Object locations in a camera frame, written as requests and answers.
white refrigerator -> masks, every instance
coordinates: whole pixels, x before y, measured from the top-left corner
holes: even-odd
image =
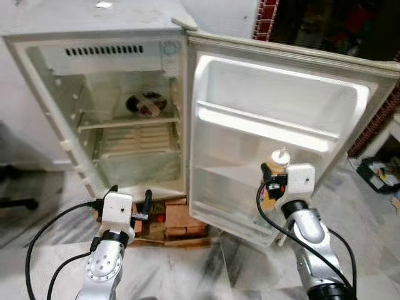
[[[259,245],[260,164],[285,147],[316,185],[391,92],[395,62],[215,36],[179,1],[47,0],[1,36],[87,190],[186,196],[193,217]]]

wall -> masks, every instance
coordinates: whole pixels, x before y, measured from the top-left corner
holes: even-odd
[[[258,0],[181,0],[202,30],[251,39]]]
[[[181,1],[205,31],[240,38],[253,35],[258,0]],[[4,3],[2,9],[2,15],[8,18],[18,14],[13,1]],[[0,20],[0,26],[6,21]],[[57,165],[62,167],[68,163],[3,42],[0,43],[0,93],[0,164],[13,163],[24,169],[57,169]]]
[[[53,164],[68,163],[3,41],[0,42],[0,93],[0,164],[53,169]]]

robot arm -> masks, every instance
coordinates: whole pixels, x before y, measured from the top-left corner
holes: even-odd
[[[126,245],[133,242],[135,221],[147,221],[152,193],[146,191],[143,212],[132,213],[133,197],[109,192],[99,212],[100,237],[96,250],[85,265],[85,278],[76,300],[115,300],[116,288],[123,274],[123,257]]]
[[[293,200],[281,208],[290,233],[323,255],[340,270],[339,261],[331,247],[330,234],[316,211],[305,201]],[[314,254],[296,242],[291,247],[297,258],[297,270],[310,300],[351,299],[348,288],[339,276]]]
[[[338,258],[331,247],[330,233],[321,222],[318,212],[309,209],[307,203],[314,191],[314,167],[310,164],[292,165],[287,167],[286,174],[277,176],[272,176],[266,164],[261,165],[261,170],[263,184],[259,191],[265,186],[269,197],[278,199],[276,208],[283,212],[291,235],[341,271]],[[297,270],[302,285],[310,300],[354,299],[343,280],[325,262],[295,241],[291,241],[291,247],[297,258]]]

black cable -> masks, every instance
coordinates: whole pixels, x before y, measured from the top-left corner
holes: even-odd
[[[80,254],[80,255],[71,257],[71,258],[67,259],[66,261],[64,261],[64,262],[56,269],[56,272],[54,272],[54,275],[53,275],[52,278],[51,278],[50,285],[49,285],[49,290],[47,291],[47,300],[51,300],[51,293],[52,293],[52,291],[53,291],[54,283],[56,282],[58,273],[60,273],[60,271],[63,269],[63,267],[65,267],[65,266],[66,266],[67,264],[69,264],[71,261],[75,261],[75,260],[77,260],[77,259],[79,259],[79,258],[84,258],[84,257],[86,257],[86,256],[89,256],[90,254],[92,254],[92,252],[87,252],[87,253],[84,253],[84,254]]]
[[[327,264],[328,267],[330,267],[338,276],[339,278],[343,281],[343,283],[347,286],[348,289],[351,290],[352,294],[354,295],[353,287],[350,285],[350,282],[347,280],[347,278],[342,274],[342,272],[335,267],[333,264],[331,264],[324,256],[320,255],[317,251],[315,251],[313,248],[308,246],[305,242],[302,242],[300,239],[298,239],[296,236],[293,236],[289,231],[283,229],[281,226],[276,224],[274,221],[269,219],[267,215],[264,213],[263,209],[261,208],[261,203],[260,203],[260,198],[261,198],[261,191],[263,188],[266,188],[267,182],[264,182],[260,185],[260,187],[257,190],[257,195],[256,195],[256,204],[258,211],[261,215],[261,217],[273,228],[277,229],[281,233],[283,233],[285,236],[287,236],[289,239],[292,239],[296,243],[300,244],[300,246],[304,247],[311,253],[313,253],[316,257],[318,257],[320,260],[322,260],[324,263]]]
[[[61,214],[58,216],[54,217],[51,219],[42,229],[39,230],[39,232],[33,237],[33,240],[29,243],[29,247],[27,249],[26,253],[26,260],[25,260],[25,282],[26,282],[26,288],[27,288],[27,293],[29,295],[30,300],[36,300],[35,295],[33,293],[32,289],[32,284],[31,284],[31,256],[32,256],[32,249],[33,246],[35,245],[35,242],[38,240],[39,236],[48,228],[52,223],[57,221],[59,218],[61,218],[63,215],[77,209],[77,208],[83,208],[86,206],[91,206],[93,207],[93,202],[86,202],[86,203],[81,203],[78,205],[75,205],[65,211],[63,211]]]
[[[333,231],[331,228],[327,229],[331,234],[336,236],[347,248],[347,251],[349,252],[350,259],[351,259],[351,272],[352,272],[352,289],[354,292],[354,296],[357,297],[357,266],[356,266],[356,258],[354,257],[353,250],[351,249],[350,245],[348,242],[336,231]]]

marble floor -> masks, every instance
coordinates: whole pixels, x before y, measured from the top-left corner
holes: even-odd
[[[5,299],[28,299],[24,286],[26,245],[36,231],[60,211],[88,194],[74,172],[25,174],[0,186],[3,196],[37,197],[36,211],[0,210],[0,291]],[[400,218],[391,196],[376,194],[348,164],[336,168],[316,191],[314,206],[324,222],[350,243],[357,259],[359,300],[400,299]],[[81,209],[49,229],[36,248],[32,280],[44,299],[51,274],[66,258],[86,252],[97,231],[92,213]],[[346,249],[332,239],[345,275],[351,277]],[[59,275],[54,299],[74,299],[83,280],[85,259]],[[139,299],[307,299],[289,245],[260,249],[220,232],[209,249],[182,251],[129,247],[117,297]]]

